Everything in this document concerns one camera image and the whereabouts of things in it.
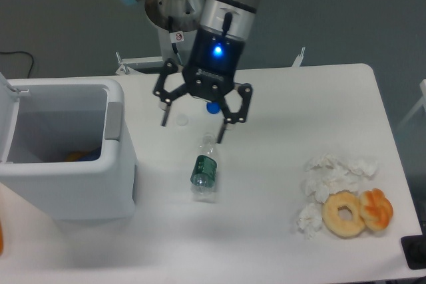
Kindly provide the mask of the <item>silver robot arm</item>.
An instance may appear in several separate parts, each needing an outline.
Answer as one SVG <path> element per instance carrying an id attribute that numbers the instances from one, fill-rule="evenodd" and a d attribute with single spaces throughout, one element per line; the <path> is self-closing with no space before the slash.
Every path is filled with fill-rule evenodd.
<path id="1" fill-rule="evenodd" d="M 143 2 L 157 28 L 163 66 L 153 93 L 165 113 L 189 94 L 218 105 L 221 131 L 247 119 L 252 86 L 234 76 L 260 0 L 123 0 Z"/>

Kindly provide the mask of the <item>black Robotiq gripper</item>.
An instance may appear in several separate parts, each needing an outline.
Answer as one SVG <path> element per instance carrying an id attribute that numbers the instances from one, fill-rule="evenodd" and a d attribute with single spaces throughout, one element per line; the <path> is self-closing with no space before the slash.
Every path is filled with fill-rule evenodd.
<path id="1" fill-rule="evenodd" d="M 152 93 L 159 98 L 159 107 L 164 113 L 160 125 L 166 126 L 172 103 L 187 94 L 187 91 L 194 97 L 218 103 L 224 118 L 218 133 L 217 143 L 222 142 L 225 131 L 229 130 L 230 126 L 245 123 L 253 88 L 249 83 L 235 84 L 234 86 L 236 67 L 244 47 L 245 42 L 243 41 L 229 39 L 199 28 L 190 58 L 184 69 L 173 59 L 167 59 L 159 73 Z M 167 78 L 181 72 L 185 83 L 172 91 L 167 91 L 165 88 Z M 237 112 L 230 110 L 225 97 L 233 89 L 242 99 Z"/>

